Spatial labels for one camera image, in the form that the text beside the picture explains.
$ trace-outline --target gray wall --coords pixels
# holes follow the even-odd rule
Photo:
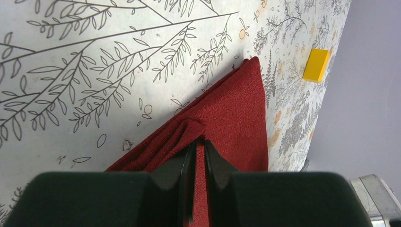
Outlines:
[[[308,159],[310,170],[376,174],[401,200],[401,1],[353,0]]]

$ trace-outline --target folded red towel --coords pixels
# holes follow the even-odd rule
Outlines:
[[[258,58],[245,60],[107,171],[152,172],[199,137],[191,226],[207,227],[204,139],[211,140],[237,169],[267,171],[265,100]]]

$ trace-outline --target wallpaper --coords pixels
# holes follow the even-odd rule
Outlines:
[[[0,223],[38,173],[104,171],[253,56],[269,170],[299,170],[350,2],[2,1]],[[331,53],[321,84],[302,80],[312,48]]]

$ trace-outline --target red fabric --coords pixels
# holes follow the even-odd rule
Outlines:
[[[107,171],[152,172],[200,137],[197,147],[194,223],[209,225],[204,139],[241,171],[267,171],[265,100],[259,59],[245,60]]]

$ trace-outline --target botanical wallpaper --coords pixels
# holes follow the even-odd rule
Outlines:
[[[0,225],[35,175],[104,171],[253,56],[269,170],[299,170],[350,2],[2,1]],[[312,48],[331,53],[321,84],[302,80]]]

